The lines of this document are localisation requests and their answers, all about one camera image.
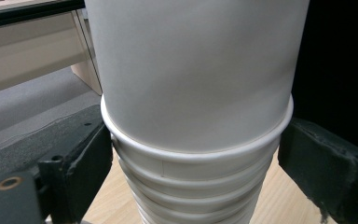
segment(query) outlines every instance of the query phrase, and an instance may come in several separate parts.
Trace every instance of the white paper cup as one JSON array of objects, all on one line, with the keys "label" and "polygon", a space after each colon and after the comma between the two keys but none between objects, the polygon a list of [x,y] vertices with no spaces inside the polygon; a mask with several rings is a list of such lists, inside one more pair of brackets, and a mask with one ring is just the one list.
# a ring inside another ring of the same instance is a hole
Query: white paper cup
[{"label": "white paper cup", "polygon": [[[252,201],[253,205],[255,206],[255,202],[257,202],[257,199],[254,199]],[[177,224],[178,222],[169,221],[167,219],[164,219],[162,217],[159,217],[158,215],[154,214],[152,211],[148,210],[147,212],[138,205],[139,213],[141,214],[141,217],[147,220],[146,223],[155,224],[155,223],[164,223],[164,224]],[[242,224],[242,223],[248,223],[250,218],[252,217],[253,211],[251,209],[242,209],[237,214],[229,217],[228,219],[219,221],[219,224]]]},{"label": "white paper cup", "polygon": [[243,209],[249,209],[251,211],[254,210],[252,202],[254,198],[258,197],[259,191],[261,188],[253,192],[252,196],[249,198],[245,198],[238,202],[233,208],[225,208],[213,213],[202,213],[202,214],[195,214],[195,213],[183,213],[168,209],[163,207],[147,197],[145,197],[142,192],[138,191],[137,188],[131,188],[134,198],[138,205],[140,205],[145,211],[150,210],[150,214],[158,214],[159,217],[162,217],[166,220],[176,223],[216,223],[219,221],[223,221],[228,219]]},{"label": "white paper cup", "polygon": [[243,186],[229,193],[210,198],[192,199],[174,197],[151,189],[137,180],[136,177],[131,175],[125,167],[123,167],[123,170],[125,171],[127,180],[130,182],[132,188],[137,188],[144,196],[155,203],[169,209],[185,213],[212,213],[222,210],[223,208],[228,209],[230,206],[234,209],[237,202],[246,197],[252,196],[251,194],[253,194],[253,191],[255,191],[255,189],[259,189],[259,186],[265,177],[261,172],[261,175],[257,175],[253,179],[249,179],[247,183],[243,183]]},{"label": "white paper cup", "polygon": [[147,218],[147,214],[144,214],[141,212],[141,210],[139,209],[139,216],[141,217],[141,220],[142,220],[142,223],[143,224],[152,224]]},{"label": "white paper cup", "polygon": [[86,5],[108,116],[129,138],[218,152],[284,117],[308,0]]},{"label": "white paper cup", "polygon": [[270,165],[272,156],[266,157],[257,163],[254,169],[246,169],[234,175],[206,181],[185,181],[164,178],[159,175],[142,172],[142,169],[119,160],[123,170],[131,170],[131,175],[135,176],[140,182],[151,189],[163,194],[172,195],[188,199],[211,198],[221,194],[229,193],[240,189],[250,179],[257,179],[263,176]]},{"label": "white paper cup", "polygon": [[178,153],[143,145],[114,125],[107,114],[104,97],[101,107],[103,120],[117,139],[114,140],[117,154],[125,158],[127,163],[133,164],[130,168],[139,167],[139,172],[172,179],[209,180],[236,174],[266,155],[272,155],[279,145],[281,132],[292,116],[293,101],[289,101],[283,120],[269,133],[259,136],[252,143],[211,153]]}]

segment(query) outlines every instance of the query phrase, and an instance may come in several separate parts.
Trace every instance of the black plastic bracket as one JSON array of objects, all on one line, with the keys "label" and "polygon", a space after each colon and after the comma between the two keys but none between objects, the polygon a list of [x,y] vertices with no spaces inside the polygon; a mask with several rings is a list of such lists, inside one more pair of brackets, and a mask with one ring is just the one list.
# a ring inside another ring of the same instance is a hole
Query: black plastic bracket
[{"label": "black plastic bracket", "polygon": [[358,223],[358,147],[314,123],[292,119],[278,159],[323,214],[338,223]]},{"label": "black plastic bracket", "polygon": [[[56,120],[15,146],[8,149],[23,149],[11,158],[20,164],[37,149],[47,152],[33,165],[0,177],[0,224],[44,223],[48,215],[53,223],[80,223],[112,166],[110,132],[100,107]],[[0,161],[1,171],[6,162]]]}]

